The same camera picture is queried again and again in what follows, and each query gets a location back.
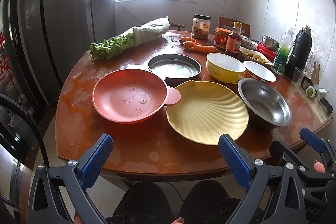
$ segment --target yellow bowl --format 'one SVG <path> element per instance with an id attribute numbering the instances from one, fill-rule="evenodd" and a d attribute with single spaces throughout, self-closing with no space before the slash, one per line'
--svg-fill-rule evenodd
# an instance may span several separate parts
<path id="1" fill-rule="evenodd" d="M 207 71 L 217 80 L 224 83 L 237 84 L 246 70 L 244 64 L 237 59 L 220 53 L 207 55 Z"/>
<path id="2" fill-rule="evenodd" d="M 197 143 L 218 145 L 223 134 L 236 140 L 244 133 L 249 121 L 246 106 L 227 87 L 189 80 L 176 89 L 181 93 L 181 100 L 167 107 L 167 119 L 183 137 Z"/>

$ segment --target round baking pan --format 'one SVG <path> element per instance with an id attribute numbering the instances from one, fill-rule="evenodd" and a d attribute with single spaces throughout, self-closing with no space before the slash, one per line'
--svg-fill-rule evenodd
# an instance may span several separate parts
<path id="1" fill-rule="evenodd" d="M 155 74 L 166 77 L 166 83 L 172 86 L 195 79 L 202 69 L 195 59 L 181 54 L 154 56 L 149 60 L 148 68 Z"/>

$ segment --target pink plastic bowl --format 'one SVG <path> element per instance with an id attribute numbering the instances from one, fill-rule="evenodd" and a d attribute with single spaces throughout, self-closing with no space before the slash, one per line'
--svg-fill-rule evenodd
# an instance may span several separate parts
<path id="1" fill-rule="evenodd" d="M 153 116 L 163 105 L 177 104 L 181 94 L 152 72 L 116 70 L 93 88 L 92 102 L 104 118 L 118 123 L 137 123 Z"/>

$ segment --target silver bolt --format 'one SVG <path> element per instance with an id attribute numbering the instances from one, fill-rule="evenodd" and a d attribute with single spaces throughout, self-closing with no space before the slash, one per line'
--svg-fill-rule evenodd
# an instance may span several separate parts
<path id="1" fill-rule="evenodd" d="M 294 165 L 292 165 L 290 162 L 289 163 L 287 163 L 286 164 L 286 167 L 288 168 L 288 169 L 293 169 L 294 168 Z"/>
<path id="2" fill-rule="evenodd" d="M 262 166 L 262 165 L 264 164 L 264 162 L 263 162 L 262 160 L 260 160 L 260 159 L 256 159 L 256 160 L 254 161 L 254 163 L 255 163 L 256 165 L 259 165 L 259 166 Z"/>
<path id="3" fill-rule="evenodd" d="M 74 165 L 76 165 L 77 164 L 77 161 L 76 160 L 69 160 L 68 161 L 68 165 L 70 165 L 70 166 L 74 166 Z"/>

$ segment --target red box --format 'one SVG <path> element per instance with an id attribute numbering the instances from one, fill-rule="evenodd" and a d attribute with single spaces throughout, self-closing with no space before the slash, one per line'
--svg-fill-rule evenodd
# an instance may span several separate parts
<path id="1" fill-rule="evenodd" d="M 257 46 L 257 52 L 261 52 L 271 62 L 273 62 L 273 60 L 277 56 L 277 54 L 275 52 L 265 48 L 263 44 L 259 44 Z"/>

